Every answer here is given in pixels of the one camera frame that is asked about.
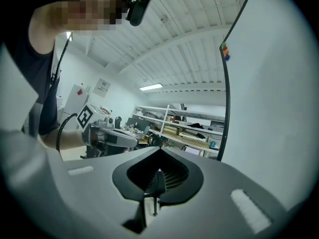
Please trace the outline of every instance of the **black object on shelf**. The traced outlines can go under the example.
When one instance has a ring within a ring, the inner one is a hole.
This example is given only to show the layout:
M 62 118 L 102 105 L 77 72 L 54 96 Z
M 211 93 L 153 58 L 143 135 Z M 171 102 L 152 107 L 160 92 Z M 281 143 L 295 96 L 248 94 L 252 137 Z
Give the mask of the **black object on shelf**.
M 205 139 L 205 137 L 202 134 L 200 134 L 200 133 L 197 134 L 197 137 L 200 138 L 200 139 Z
M 195 128 L 200 128 L 200 129 L 204 129 L 203 126 L 201 126 L 199 123 L 195 123 L 195 124 L 192 124 L 192 125 L 188 125 L 190 127 L 195 127 Z
M 121 121 L 122 121 L 122 118 L 121 117 L 117 117 L 116 119 L 115 119 L 115 128 L 117 128 L 117 129 L 120 129 L 121 127 L 120 127 L 120 124 L 121 124 Z

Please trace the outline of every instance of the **white ceiling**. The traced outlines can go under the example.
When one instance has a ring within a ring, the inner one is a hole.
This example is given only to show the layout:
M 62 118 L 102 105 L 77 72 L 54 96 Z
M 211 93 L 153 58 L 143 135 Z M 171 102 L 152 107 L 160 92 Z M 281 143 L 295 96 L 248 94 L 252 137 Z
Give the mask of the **white ceiling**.
M 142 24 L 123 20 L 99 36 L 74 34 L 71 45 L 136 88 L 152 93 L 225 91 L 219 46 L 244 0 L 152 0 Z

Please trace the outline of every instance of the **fluorescent light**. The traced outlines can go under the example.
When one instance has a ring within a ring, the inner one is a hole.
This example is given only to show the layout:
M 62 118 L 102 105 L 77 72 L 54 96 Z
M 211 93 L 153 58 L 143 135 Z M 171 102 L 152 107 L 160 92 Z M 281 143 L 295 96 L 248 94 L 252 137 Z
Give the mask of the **fluorescent light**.
M 162 84 L 155 84 L 155 85 L 151 85 L 151 86 L 140 88 L 140 90 L 142 90 L 142 91 L 153 90 L 153 89 L 159 89 L 159 88 L 162 88 L 162 87 L 163 87 Z
M 69 39 L 71 32 L 66 32 L 66 38 Z

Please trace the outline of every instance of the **black vent opening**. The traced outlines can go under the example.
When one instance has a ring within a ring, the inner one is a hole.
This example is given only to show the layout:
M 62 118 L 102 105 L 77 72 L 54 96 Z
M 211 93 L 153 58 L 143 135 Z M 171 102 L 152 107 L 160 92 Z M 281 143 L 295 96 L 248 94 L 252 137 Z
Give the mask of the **black vent opening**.
M 181 185 L 188 178 L 188 168 L 163 151 L 158 151 L 128 169 L 128 178 L 145 191 L 152 184 L 158 170 L 165 177 L 166 191 Z

